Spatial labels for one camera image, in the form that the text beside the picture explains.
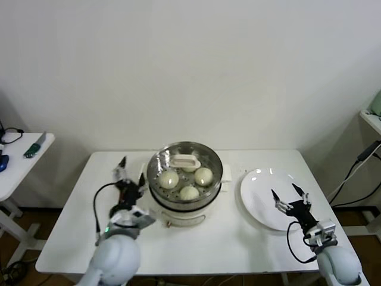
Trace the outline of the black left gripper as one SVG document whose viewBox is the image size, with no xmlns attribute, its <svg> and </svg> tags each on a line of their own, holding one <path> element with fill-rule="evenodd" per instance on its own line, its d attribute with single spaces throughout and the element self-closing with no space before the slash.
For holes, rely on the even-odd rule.
<svg viewBox="0 0 381 286">
<path fill-rule="evenodd" d="M 117 208 L 119 210 L 131 210 L 147 190 L 146 177 L 140 174 L 139 182 L 136 184 L 127 177 L 127 157 L 124 156 L 113 170 L 116 187 L 120 191 Z"/>
</svg>

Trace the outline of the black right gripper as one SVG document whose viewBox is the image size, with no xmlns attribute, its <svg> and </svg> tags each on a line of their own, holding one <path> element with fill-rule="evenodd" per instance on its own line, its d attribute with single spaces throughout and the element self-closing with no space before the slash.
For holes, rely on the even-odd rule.
<svg viewBox="0 0 381 286">
<path fill-rule="evenodd" d="M 283 202 L 275 191 L 271 189 L 275 202 L 275 208 L 280 212 L 286 212 L 286 215 L 289 217 L 296 218 L 302 230 L 310 230 L 311 228 L 317 226 L 318 222 L 310 213 L 311 201 L 309 200 L 309 193 L 305 193 L 303 189 L 295 183 L 292 183 L 292 186 L 301 199 L 288 204 Z"/>
</svg>

